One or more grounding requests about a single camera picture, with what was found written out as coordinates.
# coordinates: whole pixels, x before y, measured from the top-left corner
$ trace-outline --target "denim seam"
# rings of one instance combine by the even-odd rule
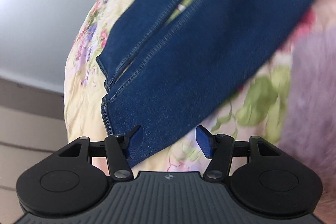
[[[195,0],[185,11],[181,14],[181,18],[178,22],[175,23],[175,25],[171,28],[168,34],[165,35],[163,39],[161,39],[154,48],[149,52],[149,54],[145,57],[143,62],[140,64],[140,66],[132,73],[132,75],[121,85],[120,88],[116,91],[116,93],[113,95],[112,98],[110,98],[108,101],[106,101],[106,104],[109,104],[117,99],[119,94],[130,84],[132,81],[139,75],[139,73],[146,67],[146,65],[149,63],[149,61],[154,57],[156,53],[164,47],[169,39],[177,32],[187,21],[188,19],[193,15],[195,10],[199,7],[200,4],[202,4],[203,0]]]
[[[167,8],[161,13],[159,18],[156,20],[156,22],[153,24],[153,26],[149,29],[149,31],[143,36],[143,38],[135,45],[135,47],[132,49],[132,51],[119,63],[117,66],[115,73],[111,80],[106,84],[109,89],[110,85],[113,83],[113,81],[117,78],[117,75],[120,73],[120,69],[124,66],[125,63],[127,63],[130,59],[134,57],[135,54],[137,54],[140,47],[148,40],[148,38],[157,30],[160,25],[162,25],[163,20],[167,17],[171,9],[175,8],[178,5],[179,0],[172,0],[170,4],[167,6]]]
[[[106,133],[107,133],[108,136],[110,136],[110,135],[113,134],[113,130],[112,130],[110,121],[108,119],[106,110],[107,110],[106,96],[104,96],[103,97],[103,102],[101,103],[101,116],[102,116],[103,123],[104,123],[105,129],[106,129]]]
[[[97,64],[98,64],[98,67],[100,68],[100,70],[101,70],[101,71],[103,72],[103,74],[105,75],[105,78],[107,79],[107,72],[106,72],[106,70],[105,70],[105,68],[104,68],[104,65],[103,65],[102,62],[100,61],[99,56],[96,57],[96,62],[97,62]],[[106,90],[107,92],[110,91],[110,87],[108,86],[107,83],[104,83],[104,88],[105,88],[105,90]]]

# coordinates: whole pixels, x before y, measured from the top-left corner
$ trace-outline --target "round black disc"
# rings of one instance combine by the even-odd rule
[[[105,174],[76,157],[42,161],[18,179],[21,206],[38,216],[68,216],[96,205],[105,195]]]
[[[297,162],[264,157],[237,169],[230,182],[233,195],[244,206],[268,216],[312,212],[322,194],[320,178]]]

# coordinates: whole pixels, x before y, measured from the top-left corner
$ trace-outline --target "purple fuzzy fabric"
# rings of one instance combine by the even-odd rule
[[[315,214],[336,223],[336,29],[295,45],[288,114],[279,148],[323,181]]]

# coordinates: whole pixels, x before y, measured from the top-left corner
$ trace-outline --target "logo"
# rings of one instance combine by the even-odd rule
[[[171,179],[173,179],[173,178],[174,178],[174,176],[171,175],[171,174],[169,174],[169,175],[165,175],[165,179],[167,179],[167,180],[171,180]]]

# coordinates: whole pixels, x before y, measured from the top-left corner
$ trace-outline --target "blanket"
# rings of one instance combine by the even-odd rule
[[[133,1],[96,0],[75,38],[66,63],[64,82],[64,117],[69,142],[79,136],[88,136],[91,141],[102,141],[106,137],[100,112],[101,99],[106,94],[105,76],[95,58],[103,50],[112,26]],[[183,0],[168,21],[182,13],[193,1]],[[315,0],[274,56],[201,124],[213,134],[225,133],[236,140],[246,141],[251,135],[259,135],[273,144],[281,146],[283,143],[285,151],[293,152],[283,140],[288,134],[282,135],[282,132],[283,124],[289,121],[288,109],[291,111],[292,105],[297,102],[297,98],[291,97],[293,58],[295,53],[300,54],[296,46],[312,35],[325,36],[331,32],[336,24],[335,12],[336,0]],[[302,118],[292,111],[290,118],[295,117]],[[105,159],[94,159],[93,163],[108,173]],[[202,173],[208,163],[196,143],[195,131],[191,130],[172,146],[135,166],[133,172],[135,175],[139,170],[197,170]],[[234,158],[231,172],[243,164],[245,159]]]

